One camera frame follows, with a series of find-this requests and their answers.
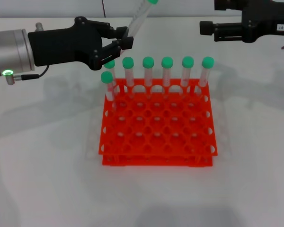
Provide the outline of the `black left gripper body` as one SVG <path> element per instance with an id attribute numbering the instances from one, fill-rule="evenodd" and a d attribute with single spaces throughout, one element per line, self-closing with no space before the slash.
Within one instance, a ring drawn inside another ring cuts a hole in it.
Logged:
<path id="1" fill-rule="evenodd" d="M 91 70 L 100 70 L 104 23 L 76 17 L 69 28 L 28 33 L 35 65 L 48 66 L 82 62 Z"/>

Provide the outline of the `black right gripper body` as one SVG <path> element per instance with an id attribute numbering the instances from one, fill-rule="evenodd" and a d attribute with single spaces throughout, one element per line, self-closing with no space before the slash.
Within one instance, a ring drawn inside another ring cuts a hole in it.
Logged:
<path id="1" fill-rule="evenodd" d="M 241 23 L 241 38 L 245 43 L 253 43 L 265 35 L 284 36 L 284 2 L 248 0 Z"/>

